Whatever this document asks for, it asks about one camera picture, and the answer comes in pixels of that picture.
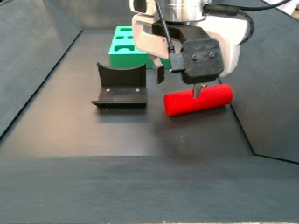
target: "bin floor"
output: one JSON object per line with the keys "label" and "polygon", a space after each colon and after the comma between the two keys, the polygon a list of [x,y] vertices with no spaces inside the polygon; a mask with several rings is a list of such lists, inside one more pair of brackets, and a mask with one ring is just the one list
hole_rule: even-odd
{"label": "bin floor", "polygon": [[99,110],[112,31],[85,31],[0,143],[0,222],[296,222],[299,166],[252,155],[229,108]]}

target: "screw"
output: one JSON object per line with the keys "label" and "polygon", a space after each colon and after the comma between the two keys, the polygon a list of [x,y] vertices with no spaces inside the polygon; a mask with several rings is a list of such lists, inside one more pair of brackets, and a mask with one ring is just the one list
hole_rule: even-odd
{"label": "screw", "polygon": [[195,61],[195,60],[197,59],[196,54],[193,54],[193,55],[191,56],[191,58],[192,58],[192,60]]}
{"label": "screw", "polygon": [[215,58],[215,53],[211,52],[211,53],[209,53],[209,59],[212,60],[213,58]]}

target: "gray surface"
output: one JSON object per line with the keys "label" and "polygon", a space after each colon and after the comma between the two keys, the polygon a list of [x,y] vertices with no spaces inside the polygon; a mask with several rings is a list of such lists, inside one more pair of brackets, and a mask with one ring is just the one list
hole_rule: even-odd
{"label": "gray surface", "polygon": [[131,25],[128,0],[53,0],[77,21],[83,30],[112,30],[117,25]]}
{"label": "gray surface", "polygon": [[297,222],[297,173],[253,156],[2,157],[0,222]]}
{"label": "gray surface", "polygon": [[51,1],[1,4],[0,136],[79,33]]}
{"label": "gray surface", "polygon": [[233,88],[232,105],[255,153],[299,162],[299,23],[279,10],[249,15],[256,31],[223,81]]}
{"label": "gray surface", "polygon": [[113,31],[84,31],[0,143],[4,156],[251,155],[229,106],[173,118],[165,93],[191,88],[179,74],[155,84],[147,109],[99,110],[97,62],[108,65]]}

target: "red object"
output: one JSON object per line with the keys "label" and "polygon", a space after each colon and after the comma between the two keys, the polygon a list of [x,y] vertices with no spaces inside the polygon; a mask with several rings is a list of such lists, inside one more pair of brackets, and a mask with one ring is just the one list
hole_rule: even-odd
{"label": "red object", "polygon": [[205,87],[199,99],[192,98],[192,90],[167,94],[163,105],[168,116],[183,115],[199,110],[216,108],[229,104],[232,100],[231,87],[227,84]]}

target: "green block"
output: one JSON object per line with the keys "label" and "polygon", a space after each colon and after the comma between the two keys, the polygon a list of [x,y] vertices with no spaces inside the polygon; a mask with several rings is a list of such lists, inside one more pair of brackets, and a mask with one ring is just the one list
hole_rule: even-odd
{"label": "green block", "polygon": [[[117,26],[112,39],[109,51],[109,65],[113,68],[139,67],[145,63],[145,68],[152,68],[153,64],[145,52],[136,49],[133,41],[132,26]],[[164,68],[169,68],[169,60],[161,59]]]}

